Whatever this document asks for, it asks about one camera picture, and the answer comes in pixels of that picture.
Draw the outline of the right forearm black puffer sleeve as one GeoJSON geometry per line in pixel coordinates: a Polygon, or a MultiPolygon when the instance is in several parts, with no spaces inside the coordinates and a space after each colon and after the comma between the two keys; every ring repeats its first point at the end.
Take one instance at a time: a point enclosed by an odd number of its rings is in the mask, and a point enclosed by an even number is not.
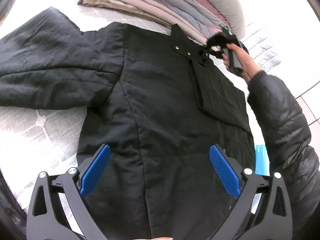
{"type": "Polygon", "coordinates": [[[293,239],[319,239],[319,158],[295,97],[276,76],[258,72],[248,84],[248,103],[262,130],[271,172],[289,195],[293,239]]]}

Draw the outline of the right hand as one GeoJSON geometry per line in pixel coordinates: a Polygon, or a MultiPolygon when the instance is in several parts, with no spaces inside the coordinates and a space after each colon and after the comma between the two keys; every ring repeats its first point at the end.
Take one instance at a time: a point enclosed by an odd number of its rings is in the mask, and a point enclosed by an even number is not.
{"type": "Polygon", "coordinates": [[[239,46],[230,43],[227,44],[227,48],[232,50],[236,54],[243,68],[243,72],[240,76],[246,81],[247,84],[249,84],[253,77],[255,77],[260,71],[262,71],[262,69],[239,46]]]}

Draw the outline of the left hand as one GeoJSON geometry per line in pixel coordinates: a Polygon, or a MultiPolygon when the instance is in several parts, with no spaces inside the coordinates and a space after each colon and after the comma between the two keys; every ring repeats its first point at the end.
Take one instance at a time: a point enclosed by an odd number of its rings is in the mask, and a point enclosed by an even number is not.
{"type": "Polygon", "coordinates": [[[134,240],[173,240],[172,237],[156,237],[156,238],[137,238],[134,240]]]}

